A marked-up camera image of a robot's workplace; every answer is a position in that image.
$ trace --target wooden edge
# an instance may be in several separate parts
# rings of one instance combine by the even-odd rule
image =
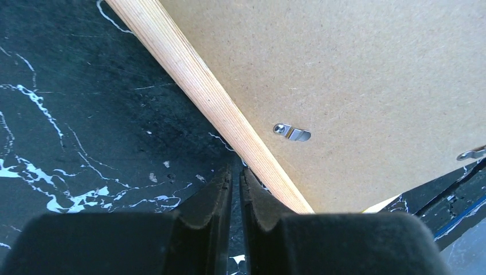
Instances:
[[[297,213],[313,213],[162,4],[158,0],[107,2],[272,194]]]
[[[386,199],[382,202],[377,203],[376,205],[368,207],[365,211],[362,213],[364,214],[370,214],[370,213],[378,213],[380,210],[385,208],[390,202],[392,202],[394,199],[398,198],[400,195],[393,196],[389,199]]]

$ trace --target hardboard panel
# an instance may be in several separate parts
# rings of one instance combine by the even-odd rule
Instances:
[[[362,211],[486,143],[485,2],[162,4],[317,212]]]

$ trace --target black marble surface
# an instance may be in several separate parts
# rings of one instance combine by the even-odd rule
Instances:
[[[0,47],[0,262],[33,217],[167,211],[231,163],[228,274],[246,273],[240,159],[105,2],[2,0]],[[460,193],[452,190],[448,206],[465,202],[456,216],[430,204],[447,200],[444,192],[472,167],[406,192],[383,211],[428,207],[426,217],[446,217],[427,221],[439,232],[472,213],[472,197],[484,194],[481,172],[461,182]],[[449,242],[461,234],[450,232]]]

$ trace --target white marble veining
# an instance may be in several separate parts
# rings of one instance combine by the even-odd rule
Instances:
[[[157,176],[154,174],[154,173],[150,173],[148,175],[148,179],[151,181],[151,182],[157,182]]]
[[[227,144],[226,142],[224,142],[224,141],[223,141],[223,139],[221,139],[221,137],[220,137],[220,136],[217,136],[217,135],[212,134],[212,133],[210,133],[210,132],[208,132],[208,134],[209,134],[210,136],[212,136],[213,138],[215,138],[215,139],[219,139],[219,140],[221,141],[221,143],[225,145],[225,148],[226,148],[228,151],[234,152],[234,150],[233,150],[233,149],[231,149],[231,148],[229,148],[229,147],[228,147],[228,144]]]
[[[19,233],[22,232],[22,230],[16,228],[13,225],[2,225],[0,228],[3,229],[2,231],[5,233],[5,235],[3,236],[4,242],[10,241],[11,240],[10,236],[12,234],[15,235],[15,234],[19,234]],[[0,242],[0,249],[9,249],[9,250],[11,250],[12,247],[10,245],[4,243],[4,242]]]
[[[245,254],[234,256],[234,257],[229,257],[230,259],[233,259],[236,262],[236,265],[238,266],[238,271],[230,274],[230,275],[236,275],[240,272],[240,262],[241,261],[246,261],[245,259]]]
[[[467,168],[467,167],[465,167],[465,166],[463,166],[463,169],[464,169],[464,173],[463,173],[463,175],[462,175],[460,178],[458,178],[458,179],[457,179],[457,181],[460,181],[460,180],[464,179],[464,178],[465,178],[467,175],[469,175],[469,173],[471,172],[471,171],[468,171],[468,168]]]
[[[197,178],[198,180],[200,180],[201,182],[206,183],[206,179],[205,179],[203,176],[201,176],[201,175],[196,175],[196,178]]]
[[[124,32],[124,33],[131,33],[133,35],[135,35],[132,31],[130,30],[124,30],[122,29],[117,23],[115,23],[115,21],[113,19],[111,19],[109,16],[107,16],[105,14],[105,12],[103,12],[103,9],[101,8],[101,3],[103,2],[104,0],[97,0],[96,1],[96,7],[98,7],[98,10],[100,11],[100,14],[106,19],[108,20],[109,22],[111,22],[111,24],[113,24],[113,26],[115,26],[117,29],[119,29],[120,31]]]
[[[23,140],[23,142],[28,142],[29,137],[25,135],[16,136],[12,127],[9,126],[8,114],[0,110],[0,178],[10,179],[8,182],[11,184],[27,184],[33,191],[46,196],[48,198],[45,205],[46,210],[55,213],[78,213],[86,210],[88,207],[98,207],[104,211],[111,212],[116,209],[136,207],[147,203],[152,204],[152,209],[160,213],[173,209],[180,204],[182,199],[177,196],[177,192],[189,188],[192,183],[186,182],[184,187],[172,192],[172,194],[154,194],[159,192],[157,187],[171,183],[169,181],[150,182],[151,184],[145,186],[133,186],[110,175],[110,171],[116,172],[117,168],[91,157],[89,152],[83,147],[83,138],[78,136],[76,131],[68,125],[67,121],[60,123],[55,118],[55,114],[48,109],[49,104],[45,102],[42,96],[39,96],[42,91],[38,90],[36,83],[37,72],[35,72],[31,62],[19,53],[11,52],[3,47],[0,47],[0,51],[15,64],[19,66],[25,64],[33,74],[31,84],[0,84],[0,93],[20,93],[25,95],[33,103],[32,107],[39,112],[39,116],[46,119],[51,125],[52,131],[57,134],[60,149],[65,152],[63,140],[71,140],[76,145],[73,154],[77,155],[81,161],[81,164],[75,171],[70,171],[69,169],[73,169],[72,166],[70,168],[44,168],[42,165],[30,161],[28,156],[17,154],[16,141],[27,139]],[[72,184],[78,181],[73,181],[73,179],[87,173],[91,173],[98,178],[98,187],[81,192],[73,191],[73,188],[71,188]],[[79,187],[79,184],[77,184],[75,189],[79,190]],[[127,196],[127,194],[147,188],[154,189],[151,192],[153,195],[149,198]],[[3,240],[3,242],[0,242],[1,248],[11,249],[11,244]]]
[[[405,200],[403,198],[403,195],[400,195],[398,196],[398,201],[396,201],[395,203],[393,203],[392,205],[390,205],[390,208],[392,208],[390,210],[390,212],[393,212],[393,211],[396,211],[396,210],[403,210],[405,212],[409,212],[409,206],[407,205],[407,200]]]

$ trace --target metal turn button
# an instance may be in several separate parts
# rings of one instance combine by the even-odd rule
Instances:
[[[296,129],[284,123],[278,123],[273,126],[273,132],[285,136],[289,140],[298,140],[304,142],[311,138],[311,133],[306,130]]]
[[[486,155],[486,146],[481,146],[471,151],[464,152],[457,156],[457,160],[479,159]]]

